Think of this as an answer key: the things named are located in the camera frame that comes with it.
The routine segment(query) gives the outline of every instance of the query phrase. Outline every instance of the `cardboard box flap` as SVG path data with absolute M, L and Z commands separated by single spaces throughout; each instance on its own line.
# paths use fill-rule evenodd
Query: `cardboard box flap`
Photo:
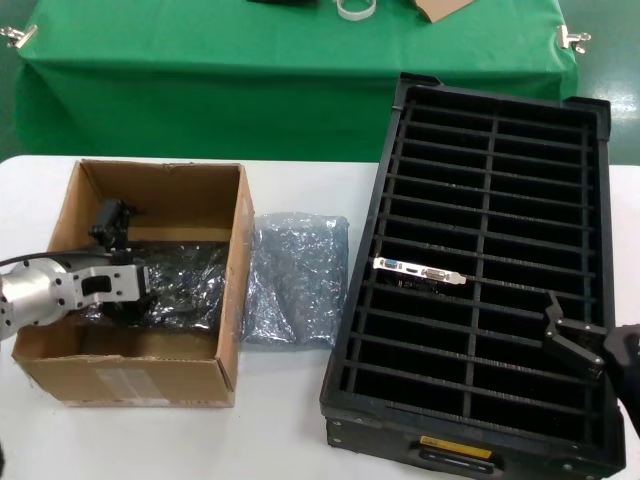
M 132 241 L 229 241 L 241 166 L 83 160 L 76 164 L 49 251 L 91 245 L 102 202 L 135 207 Z
M 77 355 L 82 348 L 84 329 L 76 315 L 51 325 L 20 329 L 12 356 L 17 362 Z
M 418 9 L 432 22 L 466 7 L 473 0 L 414 0 Z
M 63 402 L 129 402 L 169 406 L 218 403 L 232 406 L 233 396 L 217 361 L 86 358 L 23 361 L 20 366 Z
M 220 322 L 220 339 L 229 341 L 221 340 L 218 343 L 217 352 L 222 371 L 231 390 L 235 389 L 238 377 L 238 343 L 240 342 L 240 328 L 251 260 L 253 216 L 249 182 L 244 167 L 241 167 Z
M 77 353 L 99 357 L 213 361 L 216 350 L 216 337 L 208 333 L 90 325 L 85 327 L 82 347 Z

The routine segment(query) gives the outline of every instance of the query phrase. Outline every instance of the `green table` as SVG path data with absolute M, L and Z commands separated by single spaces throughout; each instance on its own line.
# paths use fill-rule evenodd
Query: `green table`
M 33 153 L 378 161 L 397 75 L 560 99 L 557 0 L 476 0 L 430 24 L 411 0 L 362 22 L 329 0 L 46 0 L 19 50 Z

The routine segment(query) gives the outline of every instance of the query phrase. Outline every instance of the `black plastic crate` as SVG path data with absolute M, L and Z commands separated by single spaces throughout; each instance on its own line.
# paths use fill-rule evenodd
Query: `black plastic crate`
M 624 468 L 606 376 L 542 350 L 547 290 L 615 325 L 609 130 L 607 102 L 401 77 L 321 396 L 330 445 L 473 478 Z M 407 288 L 378 256 L 467 281 Z

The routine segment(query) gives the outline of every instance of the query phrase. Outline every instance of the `cardboard box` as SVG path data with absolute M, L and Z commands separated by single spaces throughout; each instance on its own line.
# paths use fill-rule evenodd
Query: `cardboard box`
M 13 358 L 67 405 L 233 406 L 254 213 L 244 168 L 79 162 L 49 251 L 90 245 L 107 198 L 138 210 L 131 240 L 230 242 L 218 335 L 86 325 L 70 315 L 23 328 Z
M 414 0 L 418 9 L 431 21 L 451 15 L 453 12 L 466 7 L 473 0 Z

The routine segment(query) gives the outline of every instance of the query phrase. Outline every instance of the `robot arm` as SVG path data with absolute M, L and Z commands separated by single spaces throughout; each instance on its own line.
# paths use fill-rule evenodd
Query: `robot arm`
M 124 203 L 108 200 L 89 231 L 102 248 L 0 262 L 15 264 L 11 272 L 0 275 L 0 340 L 24 326 L 49 325 L 94 304 L 118 321 L 143 315 L 154 297 L 147 267 L 126 248 L 130 215 Z
M 588 380 L 605 372 L 640 435 L 640 324 L 609 331 L 565 318 L 553 292 L 547 301 L 543 348 Z

